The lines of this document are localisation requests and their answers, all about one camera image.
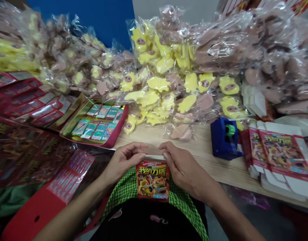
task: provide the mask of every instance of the table surface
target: table surface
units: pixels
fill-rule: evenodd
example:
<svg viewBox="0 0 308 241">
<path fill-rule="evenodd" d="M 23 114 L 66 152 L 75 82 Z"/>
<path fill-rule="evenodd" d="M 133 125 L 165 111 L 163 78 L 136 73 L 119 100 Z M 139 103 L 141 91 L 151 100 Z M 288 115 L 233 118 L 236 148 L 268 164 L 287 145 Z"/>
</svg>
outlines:
<svg viewBox="0 0 308 241">
<path fill-rule="evenodd" d="M 231 161 L 214 157 L 210 125 L 195 125 L 193 129 L 195 140 L 190 142 L 172 140 L 172 142 L 177 147 L 189 150 L 197 162 L 216 181 L 308 208 L 308 201 L 300 202 L 262 188 L 259 181 L 250 177 L 243 157 Z M 158 146 L 162 142 L 170 141 L 163 134 L 163 125 L 148 126 L 148 124 L 143 123 L 136 126 L 134 132 L 130 135 L 126 135 L 124 131 L 121 131 L 113 149 L 115 150 L 131 142 L 144 142 L 149 145 L 148 151 L 150 155 L 161 155 L 162 152 L 158 150 Z"/>
</svg>

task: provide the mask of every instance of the cartoon cat illustration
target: cartoon cat illustration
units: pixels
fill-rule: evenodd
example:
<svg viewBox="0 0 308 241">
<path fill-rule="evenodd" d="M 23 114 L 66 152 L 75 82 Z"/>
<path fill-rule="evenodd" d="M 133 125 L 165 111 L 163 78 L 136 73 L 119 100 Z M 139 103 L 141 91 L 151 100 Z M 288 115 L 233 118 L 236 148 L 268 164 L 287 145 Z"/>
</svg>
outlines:
<svg viewBox="0 0 308 241">
<path fill-rule="evenodd" d="M 150 196 L 153 192 L 153 188 L 149 185 L 147 179 L 141 180 L 138 191 L 142 193 L 142 196 Z"/>
<path fill-rule="evenodd" d="M 166 186 L 163 177 L 155 177 L 153 184 L 155 193 L 166 193 Z"/>
</svg>

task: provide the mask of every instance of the card pack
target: card pack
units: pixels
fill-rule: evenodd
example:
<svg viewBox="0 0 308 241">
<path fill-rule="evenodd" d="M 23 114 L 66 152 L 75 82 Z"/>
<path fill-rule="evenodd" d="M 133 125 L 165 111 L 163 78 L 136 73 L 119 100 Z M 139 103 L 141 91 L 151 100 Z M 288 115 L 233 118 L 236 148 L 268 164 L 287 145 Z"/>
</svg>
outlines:
<svg viewBox="0 0 308 241">
<path fill-rule="evenodd" d="M 90 120 L 85 120 L 85 119 L 80 120 L 71 134 L 73 136 L 81 136 L 84 133 L 89 122 Z"/>
<path fill-rule="evenodd" d="M 170 170 L 166 162 L 144 160 L 136 165 L 138 198 L 169 200 Z"/>
<path fill-rule="evenodd" d="M 99 112 L 99 109 L 102 105 L 99 104 L 95 104 L 93 105 L 90 110 L 86 113 L 86 115 L 90 115 L 90 116 L 94 116 L 95 114 L 97 114 Z"/>
<path fill-rule="evenodd" d="M 120 106 L 112 106 L 110 111 L 106 115 L 106 119 L 114 119 Z"/>
<path fill-rule="evenodd" d="M 96 128 L 97 128 L 97 126 L 98 126 L 98 123 L 99 123 L 99 122 L 97 122 L 97 121 L 90 122 L 90 123 L 87 125 L 87 127 L 86 127 L 86 129 L 85 129 L 85 131 L 84 131 L 84 134 L 81 135 L 81 138 L 89 139 L 89 138 L 93 135 L 94 131 L 96 130 Z"/>
<path fill-rule="evenodd" d="M 104 132 L 104 135 L 102 137 L 102 141 L 107 141 L 108 138 L 111 136 L 111 134 L 113 133 L 115 127 L 116 127 L 116 123 L 109 123 L 105 132 Z"/>
<path fill-rule="evenodd" d="M 91 139 L 93 140 L 101 140 L 105 130 L 108 127 L 108 122 L 100 122 L 96 128 L 96 130 L 93 133 L 93 136 L 91 137 Z"/>
<path fill-rule="evenodd" d="M 121 117 L 122 117 L 122 115 L 123 115 L 123 111 L 124 111 L 124 110 L 122 110 L 122 109 L 119 109 L 119 110 L 117 111 L 116 116 L 115 116 L 115 118 L 114 118 L 114 120 L 113 120 L 113 123 L 118 123 L 118 122 L 120 121 L 120 119 L 121 119 Z"/>
<path fill-rule="evenodd" d="M 110 106 L 107 106 L 107 105 L 103 105 L 101 108 L 100 108 L 100 111 L 98 112 L 96 118 L 105 118 L 107 113 L 110 111 L 111 107 Z"/>
</svg>

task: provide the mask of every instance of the blue wall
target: blue wall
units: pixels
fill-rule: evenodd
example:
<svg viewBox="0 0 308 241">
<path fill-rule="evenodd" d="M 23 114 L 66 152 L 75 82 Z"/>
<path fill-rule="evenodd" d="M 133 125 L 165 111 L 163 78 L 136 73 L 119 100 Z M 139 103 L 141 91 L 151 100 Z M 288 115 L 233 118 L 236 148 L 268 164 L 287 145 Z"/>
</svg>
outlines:
<svg viewBox="0 0 308 241">
<path fill-rule="evenodd" d="M 112 46 L 116 38 L 126 49 L 131 42 L 126 28 L 126 19 L 134 19 L 132 0 L 27 0 L 29 6 L 39 10 L 47 20 L 51 14 L 69 13 L 72 20 L 75 14 L 83 26 L 93 26 L 96 36 L 107 47 Z"/>
</svg>

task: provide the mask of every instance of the clear plastic wrap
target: clear plastic wrap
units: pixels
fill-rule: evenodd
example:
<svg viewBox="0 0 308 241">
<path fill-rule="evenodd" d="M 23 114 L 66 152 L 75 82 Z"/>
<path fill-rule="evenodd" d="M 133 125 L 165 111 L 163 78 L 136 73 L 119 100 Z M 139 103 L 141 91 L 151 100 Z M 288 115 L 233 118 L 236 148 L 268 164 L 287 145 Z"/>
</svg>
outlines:
<svg viewBox="0 0 308 241">
<path fill-rule="evenodd" d="M 180 141 L 194 139 L 194 132 L 190 124 L 168 124 L 165 126 L 164 136 Z"/>
</svg>

